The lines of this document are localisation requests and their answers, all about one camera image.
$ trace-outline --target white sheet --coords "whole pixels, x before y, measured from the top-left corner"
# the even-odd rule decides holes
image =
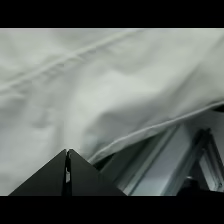
[[[90,162],[221,104],[222,29],[1,29],[0,195],[64,148]]]

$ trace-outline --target white cloth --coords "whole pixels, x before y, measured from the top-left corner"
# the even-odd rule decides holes
[[[0,195],[63,149],[91,163],[224,99],[222,29],[1,29]]]

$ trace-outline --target white fabric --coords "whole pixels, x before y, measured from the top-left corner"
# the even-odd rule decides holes
[[[90,162],[224,99],[222,29],[1,29],[0,195],[64,148]]]

